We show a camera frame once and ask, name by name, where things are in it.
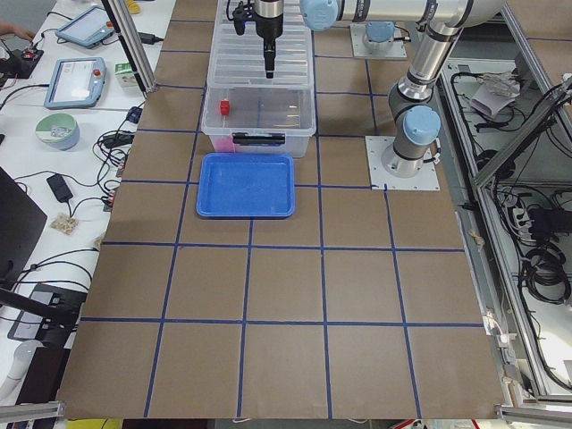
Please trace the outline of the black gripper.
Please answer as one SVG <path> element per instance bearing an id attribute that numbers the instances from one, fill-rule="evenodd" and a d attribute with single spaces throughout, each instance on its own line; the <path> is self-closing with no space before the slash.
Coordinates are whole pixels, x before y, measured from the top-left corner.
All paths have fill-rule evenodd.
<path id="1" fill-rule="evenodd" d="M 265 61 L 265 76 L 268 79 L 273 78 L 273 71 L 275 70 L 276 58 L 276 38 L 265 38 L 263 41 L 264 61 Z"/>

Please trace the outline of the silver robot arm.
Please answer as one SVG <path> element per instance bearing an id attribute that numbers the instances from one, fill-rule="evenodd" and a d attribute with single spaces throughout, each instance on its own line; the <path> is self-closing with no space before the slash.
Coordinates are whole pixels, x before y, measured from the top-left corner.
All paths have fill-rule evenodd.
<path id="1" fill-rule="evenodd" d="M 364 45 L 373 51 L 390 49 L 394 42 L 395 29 L 393 21 L 368 21 L 363 36 Z"/>
<path id="2" fill-rule="evenodd" d="M 434 83 L 462 30 L 488 21 L 503 1 L 300 1 L 305 25 L 325 31 L 337 21 L 413 21 L 423 24 L 415 57 L 388 95 L 396 125 L 392 146 L 382 155 L 391 175 L 412 178 L 424 163 L 425 151 L 441 129 L 439 115 L 427 104 Z"/>

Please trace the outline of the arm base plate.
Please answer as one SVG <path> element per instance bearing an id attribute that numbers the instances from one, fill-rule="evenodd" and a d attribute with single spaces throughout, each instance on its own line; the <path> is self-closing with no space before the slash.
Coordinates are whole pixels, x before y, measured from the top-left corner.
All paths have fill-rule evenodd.
<path id="1" fill-rule="evenodd" d="M 422 159 L 400 158 L 393 148 L 393 136 L 366 136 L 366 155 L 372 189 L 439 191 L 435 162 L 430 150 Z"/>
<path id="2" fill-rule="evenodd" d="M 404 61 L 408 33 L 392 21 L 352 23 L 349 27 L 353 56 L 363 59 Z"/>

